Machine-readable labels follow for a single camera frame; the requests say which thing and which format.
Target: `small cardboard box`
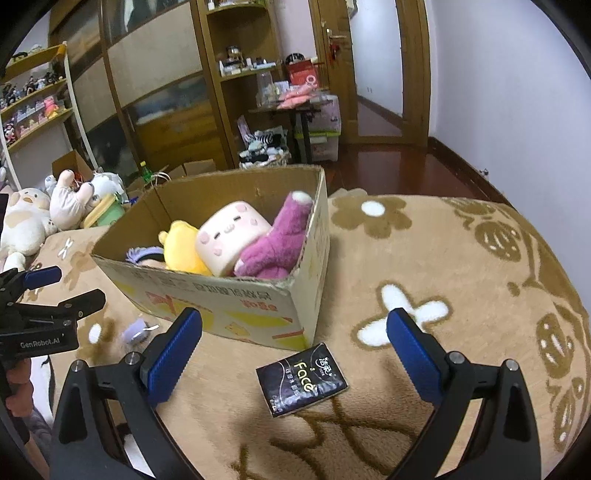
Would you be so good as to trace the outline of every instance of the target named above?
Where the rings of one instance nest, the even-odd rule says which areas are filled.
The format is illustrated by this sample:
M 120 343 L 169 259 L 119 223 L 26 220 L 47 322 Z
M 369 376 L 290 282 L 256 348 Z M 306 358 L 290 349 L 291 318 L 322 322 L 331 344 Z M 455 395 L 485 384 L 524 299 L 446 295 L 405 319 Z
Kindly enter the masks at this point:
M 237 200 L 250 203 L 272 224 L 292 190 L 307 192 L 314 208 L 299 262 L 285 280 L 204 277 L 125 262 L 128 249 L 158 245 L 158 233 L 167 231 L 173 220 L 201 226 Z M 151 189 L 97 241 L 92 257 L 145 312 L 173 320 L 185 307 L 194 307 L 200 310 L 207 332 L 300 351 L 314 341 L 329 256 L 328 221 L 320 167 L 205 173 Z
M 161 171 L 166 171 L 168 167 L 163 168 Z M 195 175 L 201 175 L 202 173 L 207 173 L 211 171 L 216 171 L 216 164 L 213 160 L 197 160 L 183 163 L 176 168 L 173 168 L 171 171 L 168 172 L 168 176 L 174 179 L 180 179 L 183 177 L 192 177 Z M 144 181 L 140 177 L 135 179 L 129 186 L 126 188 L 127 195 L 130 199 L 135 197 L 141 197 L 144 194 Z
M 86 164 L 84 158 L 82 158 L 76 150 L 68 152 L 51 164 L 51 173 L 55 178 L 58 178 L 60 173 L 64 170 L 71 170 L 74 173 L 79 173 L 85 181 L 91 181 L 94 176 L 92 169 Z

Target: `blue gripper pad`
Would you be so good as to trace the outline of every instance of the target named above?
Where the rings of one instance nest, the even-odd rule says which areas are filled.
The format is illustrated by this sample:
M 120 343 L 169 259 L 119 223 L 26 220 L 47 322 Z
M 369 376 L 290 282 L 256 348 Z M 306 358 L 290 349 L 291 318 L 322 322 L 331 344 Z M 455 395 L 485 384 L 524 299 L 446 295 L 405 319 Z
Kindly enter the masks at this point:
M 168 331 L 154 337 L 144 351 L 140 379 L 147 389 L 148 403 L 155 408 L 168 401 L 195 347 L 203 324 L 198 310 L 186 308 Z
M 388 314 L 388 340 L 396 350 L 421 399 L 438 406 L 443 399 L 441 374 L 419 340 L 425 334 L 412 319 L 406 322 L 401 316 L 405 312 L 400 313 L 399 310 L 402 309 L 392 310 Z
M 32 270 L 25 274 L 24 286 L 27 290 L 47 287 L 61 280 L 60 267 L 48 267 L 41 270 Z

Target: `purple plush toy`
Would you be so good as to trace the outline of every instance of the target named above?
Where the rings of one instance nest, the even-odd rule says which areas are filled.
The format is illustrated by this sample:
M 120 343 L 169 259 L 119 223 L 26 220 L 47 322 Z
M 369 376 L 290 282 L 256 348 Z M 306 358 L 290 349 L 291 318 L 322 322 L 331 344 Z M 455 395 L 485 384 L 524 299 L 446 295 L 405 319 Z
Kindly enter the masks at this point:
M 287 278 L 300 257 L 311 211 L 310 195 L 291 192 L 271 230 L 242 251 L 234 274 L 275 280 Z

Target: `carpet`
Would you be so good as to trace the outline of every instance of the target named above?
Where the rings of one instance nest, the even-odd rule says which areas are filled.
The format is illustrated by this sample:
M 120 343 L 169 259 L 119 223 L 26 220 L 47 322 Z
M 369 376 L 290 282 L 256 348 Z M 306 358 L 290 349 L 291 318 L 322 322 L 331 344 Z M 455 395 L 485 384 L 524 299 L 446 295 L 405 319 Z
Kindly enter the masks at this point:
M 158 408 L 171 434 L 208 479 L 384 478 L 431 413 L 385 334 L 387 312 L 404 307 L 448 351 L 481 364 L 519 362 L 546 476 L 584 425 L 591 386 L 588 315 L 552 251 L 504 205 L 358 193 L 329 200 L 330 257 L 316 332 L 349 389 L 273 419 L 255 369 L 290 353 L 205 333 L 171 400 Z M 37 262 L 59 265 L 64 279 L 24 299 L 54 304 L 91 288 L 107 296 L 103 312 L 80 322 L 81 348 L 51 359 L 53 405 L 76 357 L 119 361 L 125 350 L 117 335 L 139 315 L 167 327 L 141 314 L 93 265 L 88 254 L 104 231 L 50 237 Z M 91 345 L 85 335 L 97 322 L 110 335 Z M 474 403 L 441 472 L 457 464 L 477 412 Z

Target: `yellow plush toy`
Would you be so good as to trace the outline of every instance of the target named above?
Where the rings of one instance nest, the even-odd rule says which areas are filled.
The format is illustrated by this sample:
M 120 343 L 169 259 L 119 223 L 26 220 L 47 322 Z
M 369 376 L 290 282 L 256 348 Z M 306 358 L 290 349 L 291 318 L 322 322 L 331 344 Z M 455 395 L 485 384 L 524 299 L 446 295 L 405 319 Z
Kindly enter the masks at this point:
M 182 220 L 170 224 L 168 232 L 160 232 L 158 240 L 164 247 L 164 261 L 169 270 L 198 273 L 210 277 L 212 273 L 195 251 L 195 237 L 199 233 L 193 225 Z

